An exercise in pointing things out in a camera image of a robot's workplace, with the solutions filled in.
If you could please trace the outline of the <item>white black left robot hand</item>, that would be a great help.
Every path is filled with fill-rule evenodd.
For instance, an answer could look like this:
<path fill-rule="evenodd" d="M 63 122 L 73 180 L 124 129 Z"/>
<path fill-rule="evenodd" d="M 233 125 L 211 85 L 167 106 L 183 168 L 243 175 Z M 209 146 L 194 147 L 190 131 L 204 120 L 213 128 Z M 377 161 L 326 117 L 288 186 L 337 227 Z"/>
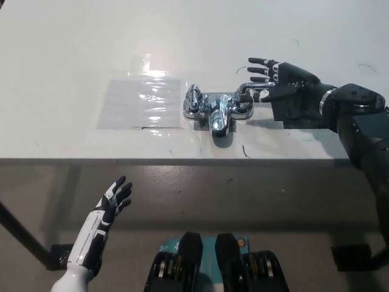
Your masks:
<path fill-rule="evenodd" d="M 131 182 L 126 182 L 126 176 L 121 176 L 105 191 L 86 217 L 69 255 L 69 263 L 90 271 L 100 268 L 108 232 L 115 217 L 131 204 L 132 186 Z"/>

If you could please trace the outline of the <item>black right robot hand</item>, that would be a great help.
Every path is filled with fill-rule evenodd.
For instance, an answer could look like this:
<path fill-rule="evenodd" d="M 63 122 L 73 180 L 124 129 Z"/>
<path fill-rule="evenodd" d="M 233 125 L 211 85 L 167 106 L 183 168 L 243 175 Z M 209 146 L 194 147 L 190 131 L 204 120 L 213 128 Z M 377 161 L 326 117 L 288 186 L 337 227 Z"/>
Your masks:
<path fill-rule="evenodd" d="M 276 100 L 293 99 L 297 97 L 321 97 L 331 85 L 326 85 L 320 79 L 287 62 L 278 62 L 265 58 L 250 57 L 248 62 L 255 66 L 249 66 L 247 71 L 253 73 L 250 78 L 253 83 L 267 85 L 268 94 L 259 95 L 261 102 L 274 102 Z"/>

